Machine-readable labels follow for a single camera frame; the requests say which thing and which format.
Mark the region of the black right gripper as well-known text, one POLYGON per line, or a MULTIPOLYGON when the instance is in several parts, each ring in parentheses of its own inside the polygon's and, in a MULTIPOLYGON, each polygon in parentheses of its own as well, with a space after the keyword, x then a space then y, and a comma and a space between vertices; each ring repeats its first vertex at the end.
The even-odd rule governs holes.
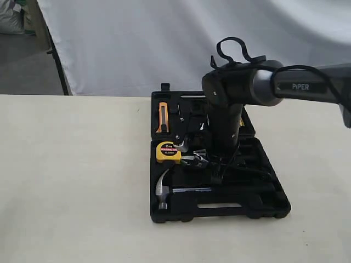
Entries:
POLYGON ((219 107, 208 103, 208 128, 211 133, 211 183, 221 184, 223 180, 222 158, 230 159, 239 148, 239 129, 242 104, 219 107))

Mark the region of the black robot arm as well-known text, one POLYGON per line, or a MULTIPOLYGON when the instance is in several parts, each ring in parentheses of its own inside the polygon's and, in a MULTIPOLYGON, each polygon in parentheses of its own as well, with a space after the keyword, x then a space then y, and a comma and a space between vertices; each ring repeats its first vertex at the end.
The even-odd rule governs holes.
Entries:
POLYGON ((273 107, 285 99, 339 106, 350 128, 350 64, 283 66, 276 60, 230 62, 205 74, 208 126, 214 152, 234 157, 239 147, 239 119, 244 105, 273 107))

